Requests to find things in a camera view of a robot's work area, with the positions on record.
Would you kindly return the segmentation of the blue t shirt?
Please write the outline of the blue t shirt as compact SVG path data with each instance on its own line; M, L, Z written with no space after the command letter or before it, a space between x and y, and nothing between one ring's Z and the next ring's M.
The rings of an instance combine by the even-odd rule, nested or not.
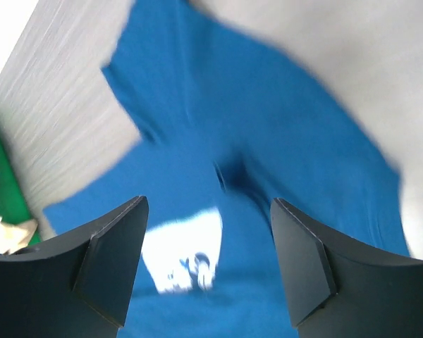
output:
M279 50L188 1L137 1L102 72L142 139L45 213L63 233L147 197L120 337L295 337L271 232L275 198L407 255L398 174Z

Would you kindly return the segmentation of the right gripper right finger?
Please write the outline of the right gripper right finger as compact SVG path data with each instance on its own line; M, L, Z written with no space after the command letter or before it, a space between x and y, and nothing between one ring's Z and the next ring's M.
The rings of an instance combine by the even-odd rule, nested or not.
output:
M423 337L423 261L390 253L283 199L271 228L291 325L301 337Z

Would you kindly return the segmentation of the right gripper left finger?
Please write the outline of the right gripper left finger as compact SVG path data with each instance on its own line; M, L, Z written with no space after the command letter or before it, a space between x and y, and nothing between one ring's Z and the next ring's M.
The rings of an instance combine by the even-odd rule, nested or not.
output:
M138 196L0 255L0 337L115 337L125 325L148 213Z

